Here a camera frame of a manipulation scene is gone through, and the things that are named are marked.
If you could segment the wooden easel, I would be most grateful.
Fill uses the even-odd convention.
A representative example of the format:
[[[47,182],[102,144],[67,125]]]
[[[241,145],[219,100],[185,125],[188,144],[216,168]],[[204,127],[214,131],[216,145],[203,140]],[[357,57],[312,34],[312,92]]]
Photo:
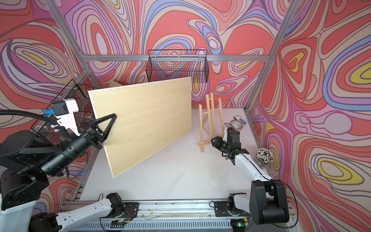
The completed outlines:
[[[215,106],[214,101],[214,94],[206,94],[205,95],[205,102],[206,102],[206,111],[203,111],[203,106],[201,104],[198,105],[199,111],[199,126],[200,126],[200,152],[204,152],[204,147],[208,144],[211,144],[211,140],[204,140],[203,134],[204,131],[207,132],[210,136],[210,139],[213,139],[219,134],[217,133],[216,129],[216,118],[215,113],[216,111],[219,112],[220,123],[221,123],[221,133],[224,133],[225,125],[224,125],[224,115],[223,115],[223,106],[221,98],[217,99],[217,106]]]

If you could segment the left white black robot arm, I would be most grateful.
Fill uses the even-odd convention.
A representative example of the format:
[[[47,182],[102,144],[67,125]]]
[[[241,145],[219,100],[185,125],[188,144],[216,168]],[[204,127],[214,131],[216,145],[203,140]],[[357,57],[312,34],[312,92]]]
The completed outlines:
[[[71,135],[56,121],[35,113],[2,110],[1,115],[51,123],[65,138],[55,146],[29,130],[22,130],[1,143],[1,166],[5,168],[1,174],[1,231],[68,232],[97,218],[122,218],[128,224],[137,217],[138,203],[125,203],[118,193],[69,212],[33,213],[42,191],[49,186],[48,177],[66,174],[68,166],[91,147],[102,148],[116,120],[115,114],[86,121],[81,135]]]

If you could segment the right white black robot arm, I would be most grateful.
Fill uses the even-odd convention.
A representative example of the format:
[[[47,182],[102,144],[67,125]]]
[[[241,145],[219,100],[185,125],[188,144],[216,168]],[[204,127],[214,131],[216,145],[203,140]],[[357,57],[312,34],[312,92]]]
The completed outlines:
[[[251,184],[249,194],[231,193],[224,205],[214,202],[216,215],[220,217],[222,210],[232,216],[247,214],[257,225],[289,222],[285,184],[280,180],[273,180],[253,161],[249,152],[241,147],[240,132],[229,128],[224,137],[211,139],[211,144],[224,158],[230,160]]]

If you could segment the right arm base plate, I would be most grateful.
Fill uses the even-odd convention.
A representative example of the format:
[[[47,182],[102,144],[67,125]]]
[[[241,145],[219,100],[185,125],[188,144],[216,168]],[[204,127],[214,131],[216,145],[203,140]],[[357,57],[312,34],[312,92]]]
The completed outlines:
[[[237,209],[228,201],[211,201],[209,206],[214,210],[216,217],[251,217],[249,213]]]

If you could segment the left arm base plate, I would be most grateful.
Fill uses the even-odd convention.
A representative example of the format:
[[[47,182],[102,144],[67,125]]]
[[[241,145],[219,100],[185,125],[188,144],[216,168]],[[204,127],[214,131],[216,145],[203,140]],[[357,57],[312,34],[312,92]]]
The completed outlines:
[[[126,202],[113,205],[109,218],[128,218],[133,219],[137,217],[139,209],[139,202]]]

